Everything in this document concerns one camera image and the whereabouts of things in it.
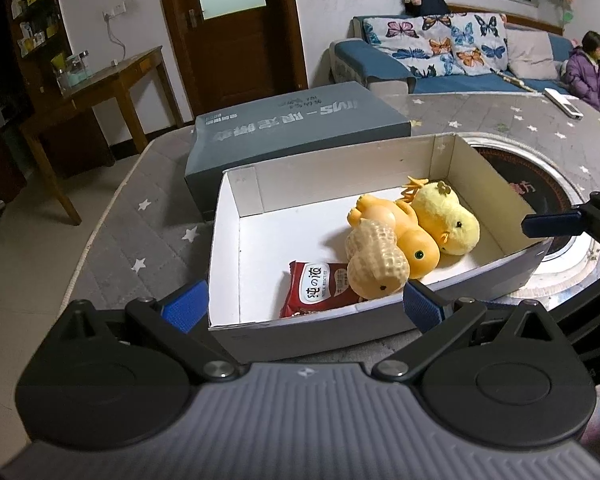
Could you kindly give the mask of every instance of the round black glass plate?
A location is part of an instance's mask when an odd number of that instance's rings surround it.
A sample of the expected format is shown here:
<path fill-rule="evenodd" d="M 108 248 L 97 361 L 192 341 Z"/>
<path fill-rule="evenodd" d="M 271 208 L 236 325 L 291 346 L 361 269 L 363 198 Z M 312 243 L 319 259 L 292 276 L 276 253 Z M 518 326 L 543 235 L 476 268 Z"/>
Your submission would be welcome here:
<path fill-rule="evenodd" d="M 536 213 L 561 213 L 571 208 L 571 201 L 565 190 L 542 168 L 526 158 L 497 148 L 475 149 L 517 192 Z M 547 255 L 563 249 L 571 237 L 554 238 Z"/>

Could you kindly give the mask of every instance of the cardboard box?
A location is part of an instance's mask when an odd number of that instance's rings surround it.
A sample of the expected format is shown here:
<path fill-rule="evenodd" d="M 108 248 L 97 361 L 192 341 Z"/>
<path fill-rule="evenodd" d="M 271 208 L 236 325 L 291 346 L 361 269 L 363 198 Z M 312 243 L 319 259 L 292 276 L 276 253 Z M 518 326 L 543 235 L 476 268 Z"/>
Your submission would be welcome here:
<path fill-rule="evenodd" d="M 185 179 L 205 220 L 222 172 L 260 160 L 409 137 L 411 123 L 356 82 L 260 99 L 196 118 Z"/>
<path fill-rule="evenodd" d="M 550 240 L 529 240 L 533 213 L 455 134 L 382 140 L 304 153 L 227 171 L 222 178 L 209 275 L 209 330 L 238 361 L 341 348 L 413 328 L 402 294 L 279 319 L 289 263 L 346 262 L 347 213 L 359 195 L 396 200 L 408 176 L 445 180 L 480 221 L 477 247 L 443 255 L 422 281 L 443 297 L 494 300 L 517 290 Z"/>

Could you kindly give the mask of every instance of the table leg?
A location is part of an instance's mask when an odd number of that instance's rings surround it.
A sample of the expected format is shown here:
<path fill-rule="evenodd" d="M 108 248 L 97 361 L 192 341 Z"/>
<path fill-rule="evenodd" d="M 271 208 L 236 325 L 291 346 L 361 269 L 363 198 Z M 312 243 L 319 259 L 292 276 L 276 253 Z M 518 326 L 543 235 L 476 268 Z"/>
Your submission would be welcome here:
<path fill-rule="evenodd" d="M 155 70 L 160 78 L 160 83 L 162 85 L 162 89 L 164 90 L 164 95 L 167 97 L 167 102 L 169 104 L 171 113 L 173 114 L 173 119 L 176 121 L 176 126 L 181 128 L 184 126 L 184 122 L 182 121 L 182 115 L 180 113 L 180 109 L 178 108 L 176 96 L 173 94 L 173 87 L 171 86 L 167 69 L 164 66 L 164 61 L 157 65 Z"/>
<path fill-rule="evenodd" d="M 118 82 L 114 88 L 114 94 L 120 107 L 122 118 L 125 120 L 126 127 L 129 128 L 131 137 L 136 145 L 136 150 L 138 150 L 138 153 L 142 153 L 148 142 L 142 129 L 142 124 L 140 124 L 140 119 L 138 119 L 138 114 L 136 114 L 134 102 L 131 100 L 131 95 L 129 95 L 129 90 Z"/>
<path fill-rule="evenodd" d="M 46 153 L 44 148 L 42 147 L 42 144 L 40 143 L 40 139 L 38 137 L 30 136 L 29 134 L 26 134 L 24 132 L 22 133 L 22 136 L 27 141 L 27 144 L 31 149 L 31 153 L 33 154 L 33 158 L 36 159 L 36 163 L 40 168 L 40 173 L 42 173 L 42 177 L 45 179 L 45 182 L 51 190 L 51 193 L 58 199 L 58 202 L 61 203 L 62 207 L 69 215 L 69 218 L 74 222 L 74 224 L 80 225 L 82 219 L 80 218 L 80 215 L 78 215 L 78 212 L 75 210 L 75 207 L 71 203 L 71 200 L 69 200 L 69 197 L 65 195 L 62 191 L 62 188 L 58 183 L 58 178 L 56 177 L 56 172 L 51 166 L 49 159 L 46 158 Z"/>

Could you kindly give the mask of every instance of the sofa armrest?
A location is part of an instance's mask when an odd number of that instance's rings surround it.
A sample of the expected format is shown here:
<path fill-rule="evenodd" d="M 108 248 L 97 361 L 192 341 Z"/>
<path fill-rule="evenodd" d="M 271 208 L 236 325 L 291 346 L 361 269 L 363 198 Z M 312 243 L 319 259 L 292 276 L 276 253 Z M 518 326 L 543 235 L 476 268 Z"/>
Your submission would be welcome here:
<path fill-rule="evenodd" d="M 414 79 L 402 63 L 363 40 L 331 43 L 330 56 L 336 83 L 355 80 L 368 88 L 370 82 Z"/>

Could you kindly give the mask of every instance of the snack package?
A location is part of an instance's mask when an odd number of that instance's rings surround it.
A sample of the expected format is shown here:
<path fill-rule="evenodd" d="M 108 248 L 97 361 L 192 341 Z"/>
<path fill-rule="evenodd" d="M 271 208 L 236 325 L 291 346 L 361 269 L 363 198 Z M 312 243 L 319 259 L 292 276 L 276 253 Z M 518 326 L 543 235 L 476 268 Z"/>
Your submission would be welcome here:
<path fill-rule="evenodd" d="M 280 317 L 321 312 L 363 301 L 349 286 L 347 264 L 291 262 L 291 287 Z"/>

